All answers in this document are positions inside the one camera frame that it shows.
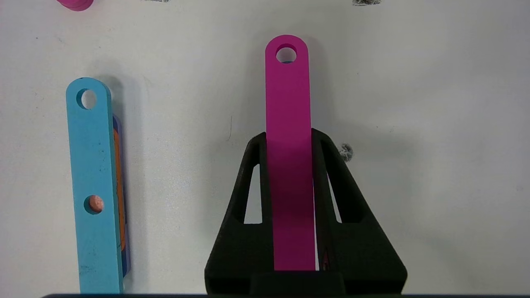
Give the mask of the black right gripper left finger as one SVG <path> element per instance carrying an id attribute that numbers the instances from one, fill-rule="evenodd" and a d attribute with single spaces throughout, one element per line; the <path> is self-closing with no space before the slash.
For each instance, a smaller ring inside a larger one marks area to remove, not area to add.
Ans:
<path id="1" fill-rule="evenodd" d="M 254 136 L 244 151 L 223 221 L 205 266 L 208 294 L 250 294 L 253 277 L 274 270 L 272 202 L 266 154 L 266 134 Z M 263 220 L 246 224 L 246 206 L 256 166 L 260 167 Z"/>

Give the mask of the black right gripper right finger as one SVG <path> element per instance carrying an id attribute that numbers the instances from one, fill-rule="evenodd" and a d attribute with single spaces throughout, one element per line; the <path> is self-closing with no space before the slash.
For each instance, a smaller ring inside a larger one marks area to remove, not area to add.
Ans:
<path id="1" fill-rule="evenodd" d="M 312 130 L 320 269 L 346 294 L 401 294 L 407 270 L 329 136 Z"/>

